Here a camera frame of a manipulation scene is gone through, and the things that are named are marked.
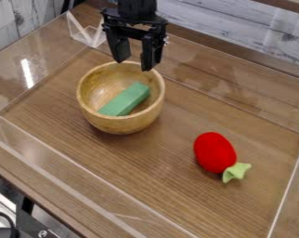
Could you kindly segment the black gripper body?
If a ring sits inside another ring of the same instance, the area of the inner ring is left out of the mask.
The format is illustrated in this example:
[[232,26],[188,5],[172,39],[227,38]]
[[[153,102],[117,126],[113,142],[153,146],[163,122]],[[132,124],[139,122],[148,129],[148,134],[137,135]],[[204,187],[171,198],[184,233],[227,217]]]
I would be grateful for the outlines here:
[[101,10],[108,42],[120,44],[124,40],[143,41],[147,36],[156,46],[165,45],[168,20],[156,14],[157,0],[117,0],[117,7]]

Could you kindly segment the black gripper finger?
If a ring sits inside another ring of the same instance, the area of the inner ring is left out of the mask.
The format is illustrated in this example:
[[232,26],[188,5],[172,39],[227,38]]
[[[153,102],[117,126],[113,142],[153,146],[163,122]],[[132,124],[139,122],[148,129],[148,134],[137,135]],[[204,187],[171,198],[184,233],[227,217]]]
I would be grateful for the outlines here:
[[115,61],[121,63],[132,55],[129,38],[120,35],[116,29],[108,29],[107,39]]
[[148,72],[161,62],[164,42],[153,35],[143,38],[141,70]]

